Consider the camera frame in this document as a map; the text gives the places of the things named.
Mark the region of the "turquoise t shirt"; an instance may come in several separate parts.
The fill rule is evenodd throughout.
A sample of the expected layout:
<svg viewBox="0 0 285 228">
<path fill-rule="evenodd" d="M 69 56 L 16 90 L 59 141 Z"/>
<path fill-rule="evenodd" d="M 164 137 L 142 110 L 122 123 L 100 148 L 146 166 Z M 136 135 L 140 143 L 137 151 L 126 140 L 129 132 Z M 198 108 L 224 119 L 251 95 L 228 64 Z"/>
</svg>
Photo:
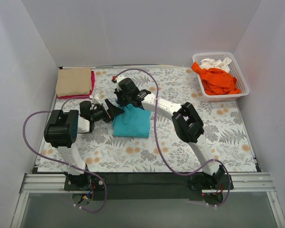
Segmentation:
<svg viewBox="0 0 285 228">
<path fill-rule="evenodd" d="M 129 104 L 121 108 L 124 113 L 113 121 L 113 136 L 148 138 L 150 134 L 151 112 Z"/>
</svg>

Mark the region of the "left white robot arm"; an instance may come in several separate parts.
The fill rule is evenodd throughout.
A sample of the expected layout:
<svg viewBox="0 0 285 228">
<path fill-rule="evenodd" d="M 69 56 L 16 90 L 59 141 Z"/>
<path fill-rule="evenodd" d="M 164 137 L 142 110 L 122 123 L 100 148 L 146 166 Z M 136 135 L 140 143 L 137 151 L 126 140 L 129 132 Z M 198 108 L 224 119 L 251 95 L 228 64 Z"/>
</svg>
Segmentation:
<svg viewBox="0 0 285 228">
<path fill-rule="evenodd" d="M 97 100 L 82 101 L 79 110 L 53 110 L 44 130 L 45 141 L 61 155 L 68 168 L 66 176 L 71 185 L 81 190 L 87 190 L 91 184 L 91 175 L 86 173 L 87 164 L 80 157 L 76 146 L 77 135 L 92 133 L 95 122 L 108 123 L 124 113 L 124 110 L 105 100 L 107 108 Z"/>
</svg>

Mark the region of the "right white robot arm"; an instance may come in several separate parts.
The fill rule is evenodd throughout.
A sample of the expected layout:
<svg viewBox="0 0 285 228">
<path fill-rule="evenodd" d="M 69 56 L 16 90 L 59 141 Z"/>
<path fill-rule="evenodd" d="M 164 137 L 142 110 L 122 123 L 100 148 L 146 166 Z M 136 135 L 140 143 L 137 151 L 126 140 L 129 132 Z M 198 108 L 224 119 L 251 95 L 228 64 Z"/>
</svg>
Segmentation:
<svg viewBox="0 0 285 228">
<path fill-rule="evenodd" d="M 203 121 L 191 103 L 181 105 L 159 99 L 148 90 L 139 90 L 128 77 L 115 76 L 112 81 L 116 84 L 114 93 L 120 106 L 132 104 L 172 121 L 178 138 L 190 146 L 201 164 L 196 171 L 186 174 L 193 187 L 200 190 L 231 189 L 231 177 L 222 162 L 211 153 L 204 136 Z"/>
</svg>

